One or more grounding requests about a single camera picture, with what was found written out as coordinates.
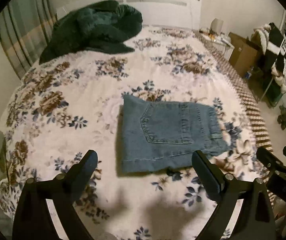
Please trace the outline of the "light blue denim jeans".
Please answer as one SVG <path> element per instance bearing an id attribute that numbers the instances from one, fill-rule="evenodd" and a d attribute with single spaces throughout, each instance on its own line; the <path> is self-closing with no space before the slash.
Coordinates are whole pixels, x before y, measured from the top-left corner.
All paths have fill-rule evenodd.
<path id="1" fill-rule="evenodd" d="M 194 151 L 212 158 L 229 150 L 213 107 L 133 95 L 123 97 L 121 138 L 124 174 L 188 167 Z"/>

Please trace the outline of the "brown checkered bed sheet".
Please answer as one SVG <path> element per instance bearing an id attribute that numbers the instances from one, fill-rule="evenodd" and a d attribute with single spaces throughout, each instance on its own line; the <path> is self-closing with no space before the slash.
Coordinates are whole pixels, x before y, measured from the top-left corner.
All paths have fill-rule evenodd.
<path id="1" fill-rule="evenodd" d="M 266 184 L 269 181 L 269 170 L 257 159 L 256 151 L 260 146 L 270 153 L 273 150 L 258 103 L 248 85 L 219 50 L 199 32 L 193 33 L 214 58 L 216 70 L 224 76 L 237 99 L 237 102 L 233 103 L 232 94 L 224 92 L 222 96 L 216 96 L 213 100 L 219 122 L 224 125 L 223 134 L 227 135 L 232 147 L 226 158 L 215 157 L 214 160 L 223 171 L 231 172 L 238 178 L 257 176 Z"/>

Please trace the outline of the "dark green cloth on floor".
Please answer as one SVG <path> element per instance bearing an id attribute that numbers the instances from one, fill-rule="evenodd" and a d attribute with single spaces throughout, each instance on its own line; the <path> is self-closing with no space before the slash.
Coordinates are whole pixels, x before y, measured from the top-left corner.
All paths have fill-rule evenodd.
<path id="1" fill-rule="evenodd" d="M 279 106 L 281 114 L 277 118 L 277 122 L 280 124 L 281 129 L 286 129 L 286 108 L 283 105 Z"/>

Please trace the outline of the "tall brown cardboard box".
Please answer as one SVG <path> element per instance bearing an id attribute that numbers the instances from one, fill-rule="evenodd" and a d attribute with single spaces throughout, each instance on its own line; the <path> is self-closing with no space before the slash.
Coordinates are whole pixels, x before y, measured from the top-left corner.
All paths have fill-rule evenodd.
<path id="1" fill-rule="evenodd" d="M 261 55 L 261 49 L 248 39 L 230 32 L 231 44 L 234 50 L 230 56 L 229 63 L 241 77 L 245 77 L 251 67 L 256 65 Z"/>

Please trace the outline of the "clothes pile on chair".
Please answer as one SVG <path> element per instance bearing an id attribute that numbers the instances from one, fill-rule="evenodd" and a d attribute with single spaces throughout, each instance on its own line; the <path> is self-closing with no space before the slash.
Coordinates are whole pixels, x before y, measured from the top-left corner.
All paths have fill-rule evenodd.
<path id="1" fill-rule="evenodd" d="M 271 22 L 255 28 L 250 41 L 261 48 L 262 71 L 270 74 L 281 94 L 285 94 L 286 36 Z"/>

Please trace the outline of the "white bedside table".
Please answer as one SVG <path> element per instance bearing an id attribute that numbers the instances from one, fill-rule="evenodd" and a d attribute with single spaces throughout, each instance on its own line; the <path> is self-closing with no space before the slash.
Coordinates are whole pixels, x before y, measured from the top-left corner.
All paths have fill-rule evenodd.
<path id="1" fill-rule="evenodd" d="M 210 31 L 207 28 L 201 28 L 199 31 L 203 38 L 211 42 L 212 46 L 214 46 L 227 61 L 230 60 L 234 51 L 234 45 L 230 43 L 229 39 L 226 40 L 221 36 L 210 34 Z"/>

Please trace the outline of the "white cylindrical lamp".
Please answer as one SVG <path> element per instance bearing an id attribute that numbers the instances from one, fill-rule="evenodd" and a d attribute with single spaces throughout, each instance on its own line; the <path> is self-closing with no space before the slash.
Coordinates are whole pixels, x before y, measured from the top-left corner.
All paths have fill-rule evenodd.
<path id="1" fill-rule="evenodd" d="M 210 26 L 210 33 L 219 35 L 221 33 L 224 21 L 218 18 L 215 18 Z"/>

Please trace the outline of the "plaid curtain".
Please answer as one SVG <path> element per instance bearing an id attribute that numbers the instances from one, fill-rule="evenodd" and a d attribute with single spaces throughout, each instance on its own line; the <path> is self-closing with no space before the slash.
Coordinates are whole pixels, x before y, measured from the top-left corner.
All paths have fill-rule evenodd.
<path id="1" fill-rule="evenodd" d="M 1 45 L 19 78 L 48 45 L 56 20 L 50 0 L 11 0 L 0 13 Z"/>

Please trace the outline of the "white bed headboard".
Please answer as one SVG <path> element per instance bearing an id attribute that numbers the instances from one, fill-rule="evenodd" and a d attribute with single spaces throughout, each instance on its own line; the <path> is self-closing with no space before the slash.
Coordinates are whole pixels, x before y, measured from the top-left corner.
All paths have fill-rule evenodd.
<path id="1" fill-rule="evenodd" d="M 60 19 L 69 12 L 105 0 L 78 0 L 57 8 Z M 143 24 L 183 29 L 200 28 L 201 0 L 116 0 L 142 13 Z"/>

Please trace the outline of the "dark green fleece blanket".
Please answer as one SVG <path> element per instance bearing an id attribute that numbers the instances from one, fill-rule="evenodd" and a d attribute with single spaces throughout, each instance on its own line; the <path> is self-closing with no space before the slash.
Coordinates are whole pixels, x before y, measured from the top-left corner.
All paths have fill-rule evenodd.
<path id="1" fill-rule="evenodd" d="M 59 19 L 39 64 L 78 51 L 105 54 L 133 52 L 124 44 L 142 30 L 142 14 L 127 4 L 105 0 L 73 10 Z"/>

